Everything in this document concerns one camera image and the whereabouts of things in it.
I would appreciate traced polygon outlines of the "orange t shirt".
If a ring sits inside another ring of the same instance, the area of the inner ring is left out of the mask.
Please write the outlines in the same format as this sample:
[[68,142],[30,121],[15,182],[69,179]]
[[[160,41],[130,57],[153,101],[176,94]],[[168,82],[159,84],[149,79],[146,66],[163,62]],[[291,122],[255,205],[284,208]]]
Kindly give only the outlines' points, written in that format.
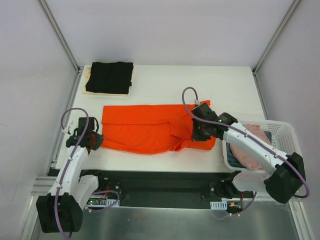
[[190,148],[209,151],[215,137],[194,141],[194,104],[110,105],[102,111],[103,148],[154,155]]

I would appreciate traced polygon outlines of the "pink t shirt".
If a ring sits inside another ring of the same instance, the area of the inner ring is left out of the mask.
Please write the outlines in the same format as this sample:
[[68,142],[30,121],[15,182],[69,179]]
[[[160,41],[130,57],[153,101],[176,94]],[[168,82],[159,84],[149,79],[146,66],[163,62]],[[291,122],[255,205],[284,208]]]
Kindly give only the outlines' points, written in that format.
[[[271,143],[269,135],[261,130],[259,124],[246,124],[244,127],[267,144]],[[227,161],[232,167],[236,168],[246,168],[254,171],[263,169],[251,156],[230,143],[227,144]]]

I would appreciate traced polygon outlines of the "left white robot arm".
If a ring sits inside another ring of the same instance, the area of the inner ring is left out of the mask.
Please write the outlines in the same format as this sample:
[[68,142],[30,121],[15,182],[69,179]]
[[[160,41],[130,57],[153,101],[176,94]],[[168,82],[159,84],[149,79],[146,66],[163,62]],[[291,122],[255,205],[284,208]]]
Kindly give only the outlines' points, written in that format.
[[80,117],[78,127],[66,140],[64,162],[47,195],[36,202],[41,229],[44,233],[78,232],[83,210],[92,193],[105,191],[106,183],[96,174],[81,175],[82,165],[92,151],[99,149],[104,137],[98,133],[95,117]]

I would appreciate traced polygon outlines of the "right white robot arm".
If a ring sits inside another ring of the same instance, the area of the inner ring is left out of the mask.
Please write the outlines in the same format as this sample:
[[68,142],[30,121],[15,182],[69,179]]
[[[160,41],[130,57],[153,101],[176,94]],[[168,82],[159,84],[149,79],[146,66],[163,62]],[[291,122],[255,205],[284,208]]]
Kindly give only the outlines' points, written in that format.
[[269,178],[264,180],[266,192],[277,202],[285,204],[292,197],[306,199],[310,188],[306,181],[303,157],[288,154],[267,144],[246,129],[232,115],[217,115],[206,103],[198,104],[188,113],[199,124],[195,128],[207,137],[215,137],[240,148],[259,163]]

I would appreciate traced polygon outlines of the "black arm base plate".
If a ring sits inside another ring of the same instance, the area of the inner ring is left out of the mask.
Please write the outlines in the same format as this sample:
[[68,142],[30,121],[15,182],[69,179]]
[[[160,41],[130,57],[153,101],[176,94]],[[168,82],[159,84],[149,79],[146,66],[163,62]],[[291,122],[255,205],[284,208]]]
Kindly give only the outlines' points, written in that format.
[[233,173],[82,170],[98,178],[98,189],[118,207],[209,209],[211,202],[250,200],[252,190],[237,190]]

